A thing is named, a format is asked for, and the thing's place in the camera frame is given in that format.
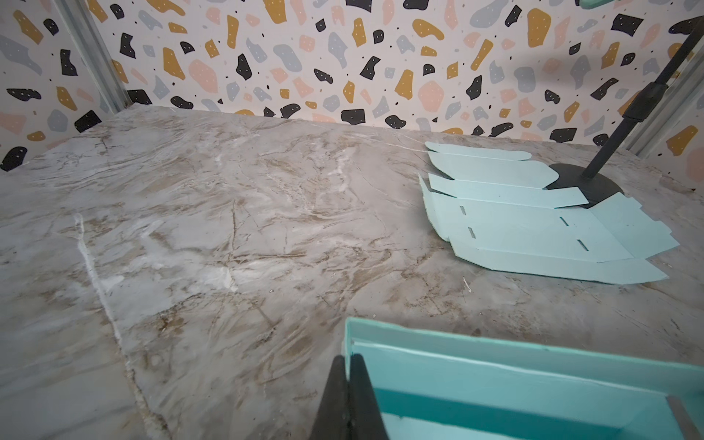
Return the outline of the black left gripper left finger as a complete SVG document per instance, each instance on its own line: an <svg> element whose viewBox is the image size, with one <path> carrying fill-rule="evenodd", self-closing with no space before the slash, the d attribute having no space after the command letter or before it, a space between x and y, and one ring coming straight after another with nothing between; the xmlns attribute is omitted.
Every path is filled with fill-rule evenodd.
<svg viewBox="0 0 704 440"><path fill-rule="evenodd" d="M309 439L348 439L348 381L343 356L332 361Z"/></svg>

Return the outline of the aluminium corner post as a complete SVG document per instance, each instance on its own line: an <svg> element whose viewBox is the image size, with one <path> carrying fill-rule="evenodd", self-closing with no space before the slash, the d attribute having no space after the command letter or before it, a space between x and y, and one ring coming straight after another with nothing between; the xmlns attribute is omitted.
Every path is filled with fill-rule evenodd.
<svg viewBox="0 0 704 440"><path fill-rule="evenodd" d="M86 2L57 0L55 4L109 112L116 114L128 108L132 102Z"/></svg>
<svg viewBox="0 0 704 440"><path fill-rule="evenodd" d="M641 159L648 158L665 139L703 91L703 44L698 44L692 59L680 76L672 81L665 96L650 117L625 141L625 150Z"/></svg>

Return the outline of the black microphone stand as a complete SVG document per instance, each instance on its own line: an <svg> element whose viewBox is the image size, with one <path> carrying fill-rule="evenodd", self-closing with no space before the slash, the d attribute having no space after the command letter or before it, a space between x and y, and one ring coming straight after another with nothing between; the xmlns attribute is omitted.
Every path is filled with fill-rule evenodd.
<svg viewBox="0 0 704 440"><path fill-rule="evenodd" d="M673 78L676 70L687 59L703 37L703 16L695 20L695 24L667 66L661 71L654 82L647 84L636 95L632 104L623 114L623 121L608 137L596 156L587 167L557 163L550 168L558 173L558 179L546 187L547 190L578 188L586 198L582 205L592 207L623 190L610 178L601 175L600 171L621 144L631 134L634 128L645 121L661 102L668 89L667 83Z"/></svg>

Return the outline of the aluminium right corner post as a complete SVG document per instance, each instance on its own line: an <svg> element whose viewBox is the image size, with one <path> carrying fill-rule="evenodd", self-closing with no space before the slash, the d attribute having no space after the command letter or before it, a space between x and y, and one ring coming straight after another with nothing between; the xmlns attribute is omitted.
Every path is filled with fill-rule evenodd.
<svg viewBox="0 0 704 440"><path fill-rule="evenodd" d="M680 76L672 81L665 96L650 117L625 141L625 150L641 159L648 158L665 139L703 91L703 44L698 44L692 59Z"/></svg>

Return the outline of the aluminium left corner post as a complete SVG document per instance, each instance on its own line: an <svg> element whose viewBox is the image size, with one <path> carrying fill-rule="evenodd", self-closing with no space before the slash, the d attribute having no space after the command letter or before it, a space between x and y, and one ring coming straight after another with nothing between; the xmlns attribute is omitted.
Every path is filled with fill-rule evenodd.
<svg viewBox="0 0 704 440"><path fill-rule="evenodd" d="M132 102L86 2L57 0L55 4L109 112L116 114L128 108Z"/></svg>

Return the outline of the mint paper box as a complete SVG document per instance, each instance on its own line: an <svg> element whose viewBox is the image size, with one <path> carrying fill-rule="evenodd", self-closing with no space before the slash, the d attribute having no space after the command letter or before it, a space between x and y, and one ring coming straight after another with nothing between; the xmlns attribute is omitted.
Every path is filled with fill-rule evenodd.
<svg viewBox="0 0 704 440"><path fill-rule="evenodd" d="M520 150L428 142L439 174L421 179L434 230L455 255L493 271L608 284L665 280L650 258L674 249L671 229L620 192L594 207L556 170Z"/></svg>
<svg viewBox="0 0 704 440"><path fill-rule="evenodd" d="M363 357L392 439L699 439L703 370L362 318Z"/></svg>

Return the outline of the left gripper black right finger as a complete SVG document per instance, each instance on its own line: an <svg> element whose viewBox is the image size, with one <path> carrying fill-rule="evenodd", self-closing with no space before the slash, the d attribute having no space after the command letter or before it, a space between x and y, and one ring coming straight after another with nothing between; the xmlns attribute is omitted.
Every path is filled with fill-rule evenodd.
<svg viewBox="0 0 704 440"><path fill-rule="evenodd" d="M350 359L348 382L350 434L357 440L388 440L363 355Z"/></svg>

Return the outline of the flat mint paper box blank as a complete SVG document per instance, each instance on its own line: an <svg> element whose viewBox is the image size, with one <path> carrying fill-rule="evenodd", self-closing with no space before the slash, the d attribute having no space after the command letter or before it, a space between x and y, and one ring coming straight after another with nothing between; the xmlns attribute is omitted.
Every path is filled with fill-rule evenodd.
<svg viewBox="0 0 704 440"><path fill-rule="evenodd" d="M594 207L556 170L520 150L428 142L439 174L421 179L434 230L455 255L493 271L608 284L665 280L650 258L674 249L671 229L620 192Z"/></svg>

